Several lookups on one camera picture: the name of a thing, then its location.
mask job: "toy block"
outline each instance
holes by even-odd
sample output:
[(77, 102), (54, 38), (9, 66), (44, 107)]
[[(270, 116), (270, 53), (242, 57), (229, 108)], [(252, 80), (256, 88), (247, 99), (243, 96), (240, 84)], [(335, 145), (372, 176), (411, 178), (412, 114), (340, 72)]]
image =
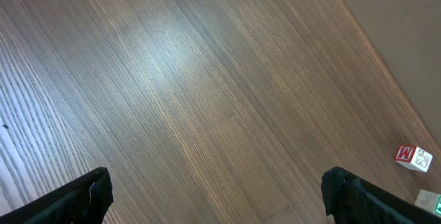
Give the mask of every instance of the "toy block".
[(432, 162), (432, 154), (416, 145), (401, 145), (394, 160), (407, 169), (427, 172)]
[(441, 216), (441, 195), (439, 194), (420, 190), (415, 200), (415, 205), (432, 214)]

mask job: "red and white block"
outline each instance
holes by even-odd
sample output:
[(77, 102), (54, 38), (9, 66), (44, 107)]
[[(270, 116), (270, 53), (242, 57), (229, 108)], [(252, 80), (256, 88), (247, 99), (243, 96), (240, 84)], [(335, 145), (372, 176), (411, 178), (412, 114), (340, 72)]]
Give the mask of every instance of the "red and white block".
[(394, 160), (407, 169), (427, 172), (432, 162), (432, 154), (416, 145), (401, 145)]

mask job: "green and white block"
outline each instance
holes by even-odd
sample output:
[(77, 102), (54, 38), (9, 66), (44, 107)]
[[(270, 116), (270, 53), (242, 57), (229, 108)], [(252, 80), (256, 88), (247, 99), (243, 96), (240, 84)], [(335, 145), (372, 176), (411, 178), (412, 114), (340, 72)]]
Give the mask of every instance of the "green and white block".
[(420, 190), (415, 205), (441, 217), (441, 195), (426, 190)]

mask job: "wooden surface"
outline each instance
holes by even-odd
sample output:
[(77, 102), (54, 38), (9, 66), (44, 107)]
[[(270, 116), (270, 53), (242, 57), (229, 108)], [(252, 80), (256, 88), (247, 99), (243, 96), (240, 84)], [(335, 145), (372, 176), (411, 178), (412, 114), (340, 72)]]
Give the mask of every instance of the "wooden surface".
[(440, 146), (341, 0), (0, 0), (0, 59), (2, 214), (98, 166), (108, 223), (327, 223), (335, 165), (441, 192)]

